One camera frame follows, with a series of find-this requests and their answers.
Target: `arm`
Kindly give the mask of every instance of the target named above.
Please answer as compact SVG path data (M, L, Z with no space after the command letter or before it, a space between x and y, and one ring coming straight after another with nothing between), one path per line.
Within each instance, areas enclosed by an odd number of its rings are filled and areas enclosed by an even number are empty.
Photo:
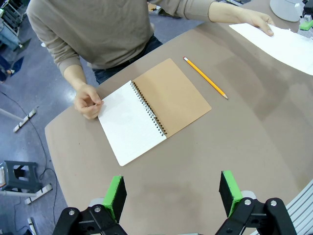
M27 9L32 28L38 38L46 44L61 74L77 91L74 100L75 109L88 119L97 117L103 102L97 94L96 89L86 84L86 77L79 60L79 55L33 14L32 7L30 3Z
M273 35L269 24L274 24L270 16L243 9L231 4L214 0L150 0L161 6L167 13L190 20L220 23L249 23L260 27L266 34Z

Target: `forearm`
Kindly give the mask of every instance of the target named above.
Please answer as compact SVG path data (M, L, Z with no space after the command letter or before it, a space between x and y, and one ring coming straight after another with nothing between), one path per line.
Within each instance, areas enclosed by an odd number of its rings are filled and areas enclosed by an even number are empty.
M86 77L80 65L71 65L64 70L64 78L77 91L86 84Z
M238 16L242 8L222 3L222 2L213 2L209 8L209 19L212 22L220 23L240 23Z

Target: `floor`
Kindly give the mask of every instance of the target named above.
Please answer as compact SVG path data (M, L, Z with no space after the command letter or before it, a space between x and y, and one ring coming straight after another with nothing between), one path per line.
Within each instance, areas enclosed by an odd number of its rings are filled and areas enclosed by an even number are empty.
M155 35L163 43L201 23L156 15L151 15L151 22L156 28ZM43 142L47 155L47 166L53 169L44 129L60 112L72 105L75 92L62 78L46 48L40 46L41 42L32 31L27 18L21 26L20 39L22 42L28 39L31 41L28 48L18 56L12 52L8 53L5 48L0 48L0 52L3 52L1 54L4 54L3 56L8 61L16 61L24 56L21 70L9 77L5 83L0 84L0 91L17 101L27 113L36 108L37 113L31 121ZM83 61L83 67L88 83L97 86L93 73L86 66L85 61ZM25 117L18 105L3 94L0 94L0 108ZM39 165L37 172L41 174L45 168L45 153L35 129L31 123L27 123L17 133L13 133L16 125L16 121L0 115L0 162L3 160L36 162ZM27 218L32 217L39 235L52 234L55 226L54 216L57 221L61 211L67 205L58 185L53 215L56 179L52 171L44 174L42 183L43 185L52 183L53 191L29 206L24 205L22 199L22 203L15 206L16 218L14 218L14 205L19 203L19 198L1 196L0 229L3 229L4 232L13 232L15 235L22 235L26 228L18 232L16 230L27 225Z

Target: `person's left hand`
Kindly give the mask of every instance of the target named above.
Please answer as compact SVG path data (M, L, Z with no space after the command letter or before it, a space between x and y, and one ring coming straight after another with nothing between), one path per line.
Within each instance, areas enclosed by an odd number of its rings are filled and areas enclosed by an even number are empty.
M252 26L259 27L269 36L273 36L274 33L268 24L275 25L272 18L264 13L252 11L248 9L242 9L239 12L238 19L240 23L248 23Z

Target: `brown table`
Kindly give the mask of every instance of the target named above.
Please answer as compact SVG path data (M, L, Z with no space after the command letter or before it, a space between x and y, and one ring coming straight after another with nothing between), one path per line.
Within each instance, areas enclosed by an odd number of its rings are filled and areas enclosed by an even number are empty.
M271 14L268 0L246 7ZM187 56L228 95L221 97L183 59ZM288 203L313 178L313 78L275 60L226 24L205 23L128 66L99 86L101 97L172 58L212 110L121 167L99 120L73 107L45 129L68 206L84 210L124 175L128 197L121 225L129 234L213 234L226 219L221 170L260 201Z

